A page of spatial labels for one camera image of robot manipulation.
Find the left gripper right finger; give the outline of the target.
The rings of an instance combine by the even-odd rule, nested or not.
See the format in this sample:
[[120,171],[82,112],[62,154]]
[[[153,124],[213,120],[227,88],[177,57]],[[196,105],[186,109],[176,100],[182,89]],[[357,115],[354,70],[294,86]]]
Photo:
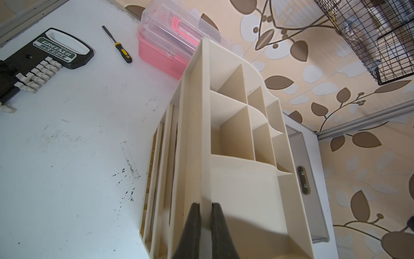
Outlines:
[[211,206],[211,239],[213,259],[239,259],[219,203]]

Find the beige drawer organizer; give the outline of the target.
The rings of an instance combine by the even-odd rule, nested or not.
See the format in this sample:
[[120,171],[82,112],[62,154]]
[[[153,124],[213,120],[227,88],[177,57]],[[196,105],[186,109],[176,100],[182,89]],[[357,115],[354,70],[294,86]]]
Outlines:
[[314,249],[279,99],[246,60],[201,40],[154,134],[140,237],[172,259],[200,205],[199,259],[212,259],[219,203],[240,259],[312,259]]

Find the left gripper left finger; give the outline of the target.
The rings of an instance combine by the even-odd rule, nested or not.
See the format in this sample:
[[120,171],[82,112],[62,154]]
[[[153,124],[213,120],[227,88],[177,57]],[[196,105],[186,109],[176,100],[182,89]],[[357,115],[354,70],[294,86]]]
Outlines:
[[193,203],[173,259],[198,259],[201,238],[200,205]]

